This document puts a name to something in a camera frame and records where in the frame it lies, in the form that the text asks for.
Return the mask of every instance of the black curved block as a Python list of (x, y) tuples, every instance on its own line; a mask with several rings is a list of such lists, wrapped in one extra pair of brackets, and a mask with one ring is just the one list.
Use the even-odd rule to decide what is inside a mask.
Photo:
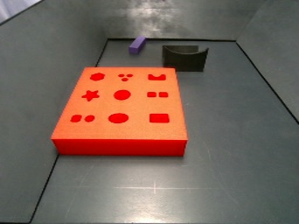
[(162, 45), (162, 66), (177, 72), (202, 72), (208, 51), (198, 52), (196, 45)]

